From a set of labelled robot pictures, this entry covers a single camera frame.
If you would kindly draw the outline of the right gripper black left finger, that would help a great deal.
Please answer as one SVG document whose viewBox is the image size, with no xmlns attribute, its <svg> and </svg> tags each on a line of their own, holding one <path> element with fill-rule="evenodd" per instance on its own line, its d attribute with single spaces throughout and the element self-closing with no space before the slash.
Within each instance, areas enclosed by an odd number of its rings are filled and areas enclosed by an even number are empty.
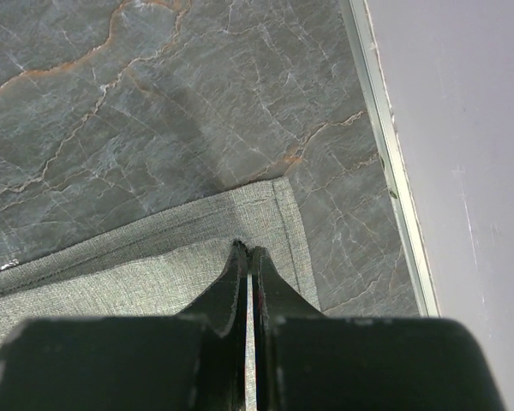
<svg viewBox="0 0 514 411">
<path fill-rule="evenodd" d="M 30 319 L 0 348 L 0 410 L 242 410 L 248 249 L 179 314 Z"/>
</svg>

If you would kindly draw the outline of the grey-green cloth napkin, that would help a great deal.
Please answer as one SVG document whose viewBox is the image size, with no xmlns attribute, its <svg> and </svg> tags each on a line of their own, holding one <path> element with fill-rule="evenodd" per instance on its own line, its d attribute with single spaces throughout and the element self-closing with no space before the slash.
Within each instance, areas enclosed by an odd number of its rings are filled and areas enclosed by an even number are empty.
<svg viewBox="0 0 514 411">
<path fill-rule="evenodd" d="M 252 251 L 319 308 L 291 185 L 256 182 L 159 212 L 0 273 L 0 348 L 30 319 L 179 314 L 221 274 L 235 241 L 248 249 L 245 407 L 255 405 Z"/>
</svg>

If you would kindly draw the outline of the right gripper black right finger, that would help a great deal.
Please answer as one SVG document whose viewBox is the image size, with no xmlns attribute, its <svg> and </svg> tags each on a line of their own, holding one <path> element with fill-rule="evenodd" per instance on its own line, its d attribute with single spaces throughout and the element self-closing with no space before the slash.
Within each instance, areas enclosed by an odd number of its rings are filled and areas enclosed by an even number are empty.
<svg viewBox="0 0 514 411">
<path fill-rule="evenodd" d="M 329 318 L 252 251 L 260 410 L 501 410 L 481 348 L 439 318 Z"/>
</svg>

